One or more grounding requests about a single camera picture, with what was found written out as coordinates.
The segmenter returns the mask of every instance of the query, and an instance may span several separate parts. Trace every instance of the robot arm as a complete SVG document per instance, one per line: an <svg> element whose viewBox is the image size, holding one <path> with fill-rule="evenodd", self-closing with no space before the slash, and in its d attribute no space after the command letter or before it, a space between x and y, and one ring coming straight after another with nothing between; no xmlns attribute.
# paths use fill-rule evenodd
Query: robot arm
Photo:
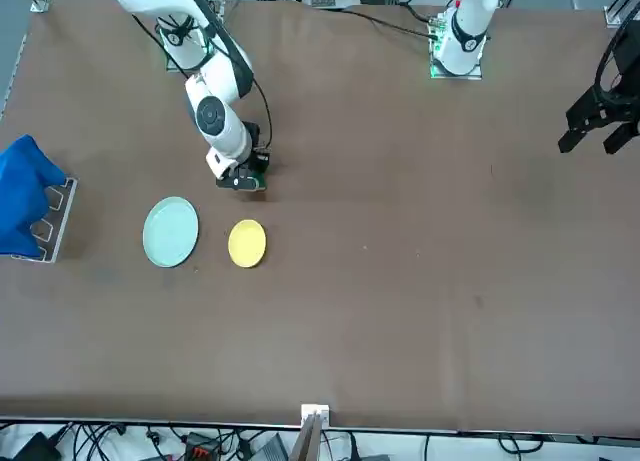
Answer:
<svg viewBox="0 0 640 461"><path fill-rule="evenodd" d="M435 58L451 74L464 76L480 61L486 32L499 0L460 0L445 13L445 33Z"/></svg>
<svg viewBox="0 0 640 461"><path fill-rule="evenodd" d="M259 127L241 121L230 105L253 85L251 63L231 38L207 0L118 0L130 13L158 18L167 52L176 61L189 60L197 72L185 83L194 121L211 145L207 163L216 184L234 189L264 189L262 174L269 161L260 149ZM169 25L167 18L179 26ZM183 42L199 30L205 46ZM208 54L207 46L213 47Z"/></svg>

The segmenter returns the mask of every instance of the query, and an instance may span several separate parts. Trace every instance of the brown table surface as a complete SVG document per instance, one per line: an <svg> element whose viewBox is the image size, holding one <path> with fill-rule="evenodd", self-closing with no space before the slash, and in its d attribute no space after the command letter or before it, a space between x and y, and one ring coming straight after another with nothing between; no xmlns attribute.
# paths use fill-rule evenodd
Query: brown table surface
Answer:
<svg viewBox="0 0 640 461"><path fill-rule="evenodd" d="M274 126L250 195L215 187L182 79L114 1L54 1L0 133L80 184L57 264L0 261L3 414L294 424L319 402L343 426L638 434L640 146L556 146L601 13L498 12L467 82L428 79L423 39L240 4ZM266 128L257 92L235 108ZM201 231L160 269L141 231L171 195ZM226 251L246 217L252 270Z"/></svg>

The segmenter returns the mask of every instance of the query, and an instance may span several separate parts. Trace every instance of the blue cloth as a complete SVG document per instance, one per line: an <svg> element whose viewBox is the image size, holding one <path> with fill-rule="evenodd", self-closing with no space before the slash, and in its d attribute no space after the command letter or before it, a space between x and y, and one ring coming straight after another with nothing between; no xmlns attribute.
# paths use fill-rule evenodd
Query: blue cloth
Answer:
<svg viewBox="0 0 640 461"><path fill-rule="evenodd" d="M40 256L30 228L49 210L44 188L65 179L29 135L0 153L0 254Z"/></svg>

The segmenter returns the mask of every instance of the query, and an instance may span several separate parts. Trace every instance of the light blue plate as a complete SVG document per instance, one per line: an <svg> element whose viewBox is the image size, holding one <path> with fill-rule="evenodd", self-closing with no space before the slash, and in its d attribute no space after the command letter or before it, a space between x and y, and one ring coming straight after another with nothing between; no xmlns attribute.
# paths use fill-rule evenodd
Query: light blue plate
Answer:
<svg viewBox="0 0 640 461"><path fill-rule="evenodd" d="M142 231L142 245L149 260L161 268L183 262L198 240L198 214L184 198L172 196L149 212Z"/></svg>

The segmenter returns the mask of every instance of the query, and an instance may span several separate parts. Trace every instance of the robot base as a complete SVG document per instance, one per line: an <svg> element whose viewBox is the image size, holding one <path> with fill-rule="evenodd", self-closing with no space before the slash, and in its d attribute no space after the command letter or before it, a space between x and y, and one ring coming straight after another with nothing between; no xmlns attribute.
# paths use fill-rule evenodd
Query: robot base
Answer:
<svg viewBox="0 0 640 461"><path fill-rule="evenodd" d="M444 36L446 31L446 11L444 13L438 13L436 18L430 20L428 29L429 34L435 34L438 36L438 41L429 40L429 75L433 79L444 79L444 78L456 78L456 79L471 79L471 80L480 80L482 79L482 69L480 68L480 61L470 73L459 76L456 74L452 74L447 71L442 64L436 59L435 54L438 50L440 50L440 46L442 43L442 36Z"/></svg>
<svg viewBox="0 0 640 461"><path fill-rule="evenodd" d="M244 163L236 166L223 179L216 179L216 186L240 191L263 191L267 189L264 172L269 167L270 154L260 146L260 126L242 122L251 136L252 150Z"/></svg>

